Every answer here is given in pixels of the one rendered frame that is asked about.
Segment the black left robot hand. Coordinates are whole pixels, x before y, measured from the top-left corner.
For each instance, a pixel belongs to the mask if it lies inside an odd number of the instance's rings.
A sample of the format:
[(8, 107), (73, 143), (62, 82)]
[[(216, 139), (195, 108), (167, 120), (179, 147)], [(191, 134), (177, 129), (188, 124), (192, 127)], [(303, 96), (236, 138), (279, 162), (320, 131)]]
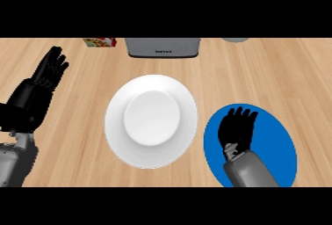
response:
[(61, 47), (52, 47), (37, 66), (33, 77), (18, 85), (6, 103), (0, 103), (0, 130), (33, 133), (49, 111), (53, 92), (70, 66)]

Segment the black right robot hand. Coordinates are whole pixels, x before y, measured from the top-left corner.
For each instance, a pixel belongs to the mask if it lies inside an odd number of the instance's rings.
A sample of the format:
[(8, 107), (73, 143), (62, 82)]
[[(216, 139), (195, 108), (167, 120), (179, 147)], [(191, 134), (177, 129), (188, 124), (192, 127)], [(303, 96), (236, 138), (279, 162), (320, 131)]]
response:
[(219, 140), (228, 161), (251, 148), (257, 115), (257, 112), (239, 107), (238, 109), (230, 108), (228, 115), (222, 119)]

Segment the blue plate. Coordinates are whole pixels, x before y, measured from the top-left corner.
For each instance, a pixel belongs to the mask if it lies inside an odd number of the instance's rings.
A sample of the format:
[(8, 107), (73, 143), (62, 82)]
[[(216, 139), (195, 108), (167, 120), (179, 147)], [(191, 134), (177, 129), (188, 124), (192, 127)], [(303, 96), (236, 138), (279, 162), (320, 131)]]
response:
[(223, 117), (232, 108), (250, 109), (259, 113), (253, 130), (253, 151), (273, 174), (281, 187), (294, 185), (297, 174), (295, 145), (281, 121), (259, 106), (251, 104), (230, 104), (223, 106), (211, 115), (204, 133), (204, 151), (210, 170), (220, 184), (233, 187), (228, 174), (223, 170), (226, 158), (219, 140), (219, 128)]

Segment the white plate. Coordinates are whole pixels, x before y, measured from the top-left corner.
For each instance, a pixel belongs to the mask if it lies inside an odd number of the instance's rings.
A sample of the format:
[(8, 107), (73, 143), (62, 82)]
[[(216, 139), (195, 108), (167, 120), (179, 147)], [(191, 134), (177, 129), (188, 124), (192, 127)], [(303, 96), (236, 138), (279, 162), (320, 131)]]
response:
[(114, 154), (133, 167), (171, 164), (198, 130), (198, 106), (185, 84), (164, 75), (133, 79), (112, 96), (104, 130)]

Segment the colourful printed box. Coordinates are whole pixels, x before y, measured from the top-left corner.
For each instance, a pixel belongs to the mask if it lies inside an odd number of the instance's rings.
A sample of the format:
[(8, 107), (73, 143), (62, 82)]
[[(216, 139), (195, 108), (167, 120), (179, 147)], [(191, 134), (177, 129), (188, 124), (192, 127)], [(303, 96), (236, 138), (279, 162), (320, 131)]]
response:
[(89, 47), (114, 47), (117, 45), (115, 38), (89, 38), (83, 41)]

